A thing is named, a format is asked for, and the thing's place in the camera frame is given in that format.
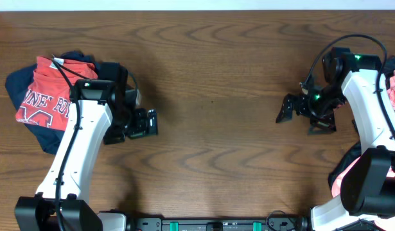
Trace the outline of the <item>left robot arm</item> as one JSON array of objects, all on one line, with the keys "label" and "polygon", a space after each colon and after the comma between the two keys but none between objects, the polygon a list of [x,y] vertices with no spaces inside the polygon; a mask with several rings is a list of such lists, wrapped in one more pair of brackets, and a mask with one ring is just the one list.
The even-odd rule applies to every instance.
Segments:
[{"label": "left robot arm", "polygon": [[157,113],[140,108],[138,87],[119,63],[105,62],[95,80],[70,83],[69,119],[55,159],[33,197],[21,196],[14,214],[21,230],[135,230],[124,212],[89,206],[92,171],[101,144],[158,134]]}]

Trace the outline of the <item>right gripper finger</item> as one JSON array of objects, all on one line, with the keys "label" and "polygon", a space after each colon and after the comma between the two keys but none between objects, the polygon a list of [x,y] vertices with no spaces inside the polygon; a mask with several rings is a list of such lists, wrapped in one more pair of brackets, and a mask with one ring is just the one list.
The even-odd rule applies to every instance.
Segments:
[{"label": "right gripper finger", "polygon": [[321,121],[310,121],[308,135],[322,135],[336,132],[337,128],[334,124],[323,123]]},{"label": "right gripper finger", "polygon": [[281,109],[276,117],[276,123],[283,123],[292,120],[295,96],[287,94],[282,102]]}]

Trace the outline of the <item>red orange t-shirt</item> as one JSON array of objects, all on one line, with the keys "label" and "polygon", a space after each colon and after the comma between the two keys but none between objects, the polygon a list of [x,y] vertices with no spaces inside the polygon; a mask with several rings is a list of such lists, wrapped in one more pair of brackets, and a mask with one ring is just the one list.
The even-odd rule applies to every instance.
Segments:
[{"label": "red orange t-shirt", "polygon": [[94,63],[38,56],[35,65],[6,79],[6,89],[17,109],[16,121],[64,131],[71,104],[69,84],[97,77]]}]

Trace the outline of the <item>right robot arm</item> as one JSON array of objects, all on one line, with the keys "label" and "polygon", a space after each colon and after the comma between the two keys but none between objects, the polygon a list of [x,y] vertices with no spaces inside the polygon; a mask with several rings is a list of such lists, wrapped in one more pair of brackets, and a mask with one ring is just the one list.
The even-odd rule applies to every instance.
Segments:
[{"label": "right robot arm", "polygon": [[285,96],[277,123],[294,114],[312,128],[336,130],[334,111],[351,107],[360,156],[332,185],[334,197],[306,218],[288,218],[294,230],[395,230],[395,110],[387,92],[384,63],[376,55],[334,47],[322,57],[325,87],[303,83],[300,94]]}]

